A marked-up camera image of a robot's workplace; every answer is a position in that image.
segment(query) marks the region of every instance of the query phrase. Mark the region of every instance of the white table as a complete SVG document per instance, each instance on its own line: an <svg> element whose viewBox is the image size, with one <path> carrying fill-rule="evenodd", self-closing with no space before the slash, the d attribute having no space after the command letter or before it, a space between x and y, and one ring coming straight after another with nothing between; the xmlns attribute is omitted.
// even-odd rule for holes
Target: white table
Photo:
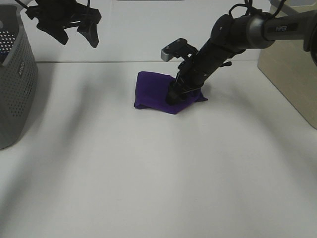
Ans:
<svg viewBox="0 0 317 238"><path fill-rule="evenodd" d="M176 116L134 109L137 73L177 64L39 64L24 136L1 151L0 237L317 237L317 131L256 61Z"/></svg>
<svg viewBox="0 0 317 238"><path fill-rule="evenodd" d="M69 42L63 46L36 28L25 11L22 19L37 61L161 61L163 47L182 37L201 48L210 37L217 19L227 14L240 0L117 1L91 0L103 16L98 25L100 44L96 49L86 39L68 29ZM269 1L254 1L255 6L269 9ZM234 11L235 16L245 12ZM249 50L236 60L257 60L259 50Z"/></svg>

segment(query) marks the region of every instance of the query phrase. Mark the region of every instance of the robotic arm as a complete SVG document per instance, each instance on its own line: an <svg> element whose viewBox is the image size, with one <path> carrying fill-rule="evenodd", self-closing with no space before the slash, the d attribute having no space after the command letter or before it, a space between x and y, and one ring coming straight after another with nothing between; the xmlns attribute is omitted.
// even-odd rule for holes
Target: robotic arm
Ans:
<svg viewBox="0 0 317 238"><path fill-rule="evenodd" d="M168 89L166 101L171 105L184 101L187 93L198 91L219 67L231 66L231 62L225 63L227 59L246 49L268 48L276 40L304 40L304 51L311 52L317 65L317 11L275 18L285 1L282 0L273 15L252 7L252 0L235 5L216 22L211 37L199 51L185 39L163 48L163 61L184 58L176 80ZM246 15L234 19L231 12L237 6L248 10Z"/></svg>
<svg viewBox="0 0 317 238"><path fill-rule="evenodd" d="M98 9L79 4L76 0L35 0L37 6L27 5L32 0L15 0L26 8L26 14L30 19L37 18L37 28L50 34L60 43L65 45L68 35L65 29L77 27L77 32L82 34L92 47L99 43L97 24L101 15Z"/></svg>

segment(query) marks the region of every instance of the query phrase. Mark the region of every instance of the purple towel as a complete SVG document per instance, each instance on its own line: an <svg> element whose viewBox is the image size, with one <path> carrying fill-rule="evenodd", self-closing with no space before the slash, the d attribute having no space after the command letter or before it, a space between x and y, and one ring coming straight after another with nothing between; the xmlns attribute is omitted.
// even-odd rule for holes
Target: purple towel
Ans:
<svg viewBox="0 0 317 238"><path fill-rule="evenodd" d="M169 105L165 101L169 84L175 78L160 73L139 72L135 89L135 108L153 108L162 112L177 114L194 102L203 102L207 99L199 94L189 93L187 99L176 105Z"/></svg>

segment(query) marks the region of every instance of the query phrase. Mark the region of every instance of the gray basket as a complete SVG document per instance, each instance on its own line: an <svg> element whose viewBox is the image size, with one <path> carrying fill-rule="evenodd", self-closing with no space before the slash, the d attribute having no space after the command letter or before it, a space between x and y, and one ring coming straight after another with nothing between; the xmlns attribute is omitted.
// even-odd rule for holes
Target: gray basket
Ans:
<svg viewBox="0 0 317 238"><path fill-rule="evenodd" d="M20 10L0 3L0 149L19 138L37 83L37 65Z"/></svg>

